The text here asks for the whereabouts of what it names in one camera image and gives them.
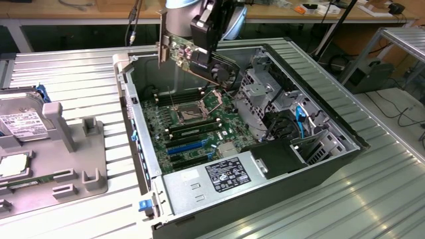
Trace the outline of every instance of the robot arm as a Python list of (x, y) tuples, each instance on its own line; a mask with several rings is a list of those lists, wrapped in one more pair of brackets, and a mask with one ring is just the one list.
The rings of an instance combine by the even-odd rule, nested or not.
[(168, 0), (161, 10), (160, 63), (169, 58), (189, 73), (229, 88), (238, 66), (214, 51), (221, 39), (234, 39), (246, 15), (236, 0)]

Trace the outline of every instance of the blue pcie slot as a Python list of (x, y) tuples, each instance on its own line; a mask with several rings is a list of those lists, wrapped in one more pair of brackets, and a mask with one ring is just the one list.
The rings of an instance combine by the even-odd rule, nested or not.
[(181, 153), (181, 152), (189, 151), (189, 150), (196, 149), (196, 148), (201, 148), (201, 147), (205, 146), (206, 141), (208, 141), (208, 139), (204, 139), (200, 142), (190, 143), (190, 144), (188, 144), (185, 146), (181, 146), (181, 147), (177, 147), (177, 148), (172, 148), (172, 149), (166, 150), (166, 154), (170, 155), (170, 154), (176, 154), (176, 153)]

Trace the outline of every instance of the hard drive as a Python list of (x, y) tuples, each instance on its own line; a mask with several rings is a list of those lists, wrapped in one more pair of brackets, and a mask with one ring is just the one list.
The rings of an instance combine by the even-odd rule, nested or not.
[(42, 116), (44, 103), (49, 98), (42, 85), (0, 89), (0, 135), (23, 142), (46, 138), (54, 126)]

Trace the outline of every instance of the hard drive label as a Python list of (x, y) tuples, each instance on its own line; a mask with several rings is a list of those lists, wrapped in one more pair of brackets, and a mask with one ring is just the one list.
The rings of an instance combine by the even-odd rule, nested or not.
[(37, 112), (0, 116), (0, 120), (16, 138), (45, 134), (46, 129)]
[(208, 165), (205, 169), (213, 188), (220, 193), (250, 182), (249, 175), (237, 157)]

